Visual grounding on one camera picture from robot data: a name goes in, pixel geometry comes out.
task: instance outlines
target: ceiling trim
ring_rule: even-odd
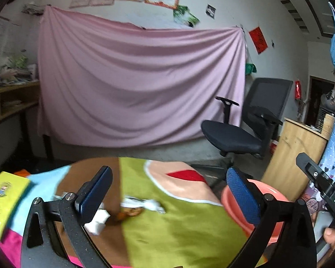
[[[330,34],[330,33],[325,33],[325,32],[323,31],[323,29],[322,29],[322,25],[321,25],[321,23],[320,23],[320,21],[319,21],[318,16],[316,15],[316,12],[315,12],[315,10],[314,10],[314,8],[313,8],[313,5],[311,4],[310,0],[305,0],[305,2],[308,4],[309,9],[310,9],[310,11],[312,12],[312,14],[313,14],[313,16],[314,16],[315,22],[316,22],[316,24],[318,25],[318,28],[319,28],[319,31],[320,31],[321,36],[322,36],[322,37],[332,38],[332,37],[333,37],[332,34]]]

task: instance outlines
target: red poster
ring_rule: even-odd
[[[252,38],[252,41],[254,43],[254,46],[257,49],[258,54],[261,54],[263,51],[265,51],[268,48],[267,42],[265,42],[262,30],[260,27],[257,27],[256,29],[253,29],[252,31],[249,31],[249,35]]]

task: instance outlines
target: ceiling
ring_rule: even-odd
[[[328,0],[280,0],[307,41],[330,43],[335,32]]]

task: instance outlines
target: green object hanging on wall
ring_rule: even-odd
[[[252,63],[246,63],[246,75],[251,75],[252,72],[257,72],[257,68]]]

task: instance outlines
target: desk leg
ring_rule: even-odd
[[[50,138],[50,136],[47,136],[47,135],[43,135],[42,137],[44,139],[46,157],[47,157],[49,162],[53,162],[54,161],[54,152],[52,150],[51,138]]]
[[[29,131],[27,128],[26,112],[25,111],[20,112],[19,118],[20,118],[20,128],[21,128],[21,134],[22,134],[23,148],[25,149],[25,153],[29,157],[33,157],[34,153],[32,152]]]

